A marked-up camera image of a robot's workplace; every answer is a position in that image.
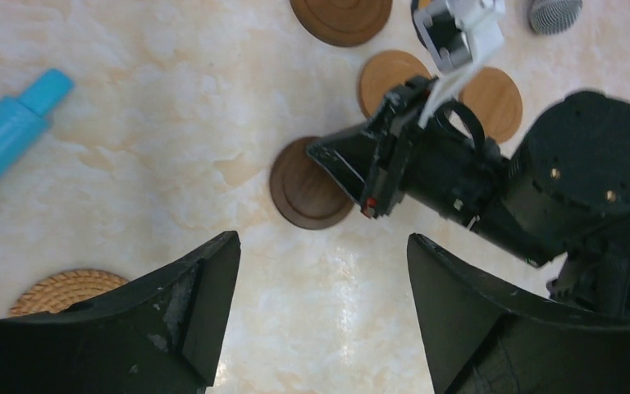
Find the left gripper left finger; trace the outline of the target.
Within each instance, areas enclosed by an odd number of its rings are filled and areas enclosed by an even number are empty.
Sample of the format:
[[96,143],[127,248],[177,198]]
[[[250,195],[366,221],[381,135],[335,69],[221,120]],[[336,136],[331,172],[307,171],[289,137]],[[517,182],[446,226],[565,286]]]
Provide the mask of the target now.
[[56,313],[0,319],[0,393],[203,393],[217,376],[240,266],[224,231]]

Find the dark brown wooden coaster bottom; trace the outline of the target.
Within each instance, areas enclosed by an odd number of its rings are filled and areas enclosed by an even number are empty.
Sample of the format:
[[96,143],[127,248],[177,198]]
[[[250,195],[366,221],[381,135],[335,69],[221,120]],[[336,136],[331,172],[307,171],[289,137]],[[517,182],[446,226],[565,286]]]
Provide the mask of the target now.
[[292,141],[276,157],[269,176],[269,190],[277,211],[291,224],[322,230],[344,220],[353,201],[330,175],[307,154],[316,136]]

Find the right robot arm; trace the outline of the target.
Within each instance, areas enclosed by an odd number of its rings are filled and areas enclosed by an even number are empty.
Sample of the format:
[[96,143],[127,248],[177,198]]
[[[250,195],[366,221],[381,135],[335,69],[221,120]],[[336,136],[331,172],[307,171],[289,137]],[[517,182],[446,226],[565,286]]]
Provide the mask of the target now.
[[422,116],[437,84],[416,76],[394,87],[369,120],[307,155],[365,216],[410,197],[533,267],[565,255],[552,300],[630,319],[630,103],[570,94],[505,157],[454,98]]

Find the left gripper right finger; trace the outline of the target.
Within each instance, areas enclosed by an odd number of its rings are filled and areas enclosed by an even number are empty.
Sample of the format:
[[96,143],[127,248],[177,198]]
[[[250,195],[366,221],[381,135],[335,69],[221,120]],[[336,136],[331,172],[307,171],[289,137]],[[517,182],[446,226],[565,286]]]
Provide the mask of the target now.
[[437,393],[630,393],[630,322],[547,300],[421,234],[409,279]]

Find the light wooden coaster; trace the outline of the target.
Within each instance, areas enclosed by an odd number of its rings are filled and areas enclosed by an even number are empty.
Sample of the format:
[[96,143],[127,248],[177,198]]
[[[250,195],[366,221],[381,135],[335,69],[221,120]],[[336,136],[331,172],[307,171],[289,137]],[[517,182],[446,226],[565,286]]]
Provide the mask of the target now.
[[385,94],[414,76],[431,78],[428,69],[411,53],[386,50],[371,57],[359,72],[357,98],[359,107],[369,118]]
[[465,85],[459,101],[477,116],[485,135],[498,144],[509,141],[523,119],[523,99],[518,86],[504,71],[486,66]]

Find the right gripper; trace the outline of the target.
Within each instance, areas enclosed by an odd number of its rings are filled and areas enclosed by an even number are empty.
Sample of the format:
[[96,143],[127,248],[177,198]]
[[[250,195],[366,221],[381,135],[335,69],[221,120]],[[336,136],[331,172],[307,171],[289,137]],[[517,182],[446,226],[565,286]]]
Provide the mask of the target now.
[[306,154],[366,217],[388,216],[408,196],[467,226],[499,189],[509,160],[465,104],[452,98],[419,125],[436,82],[414,76],[368,121],[307,143]]

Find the brown ringed wooden coaster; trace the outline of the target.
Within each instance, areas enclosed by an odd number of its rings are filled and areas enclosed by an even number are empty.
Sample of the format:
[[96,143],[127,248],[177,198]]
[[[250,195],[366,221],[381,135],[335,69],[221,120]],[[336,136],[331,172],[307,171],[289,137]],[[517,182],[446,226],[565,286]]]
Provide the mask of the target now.
[[316,39],[336,47],[365,44],[389,20],[391,0],[290,0],[294,15]]

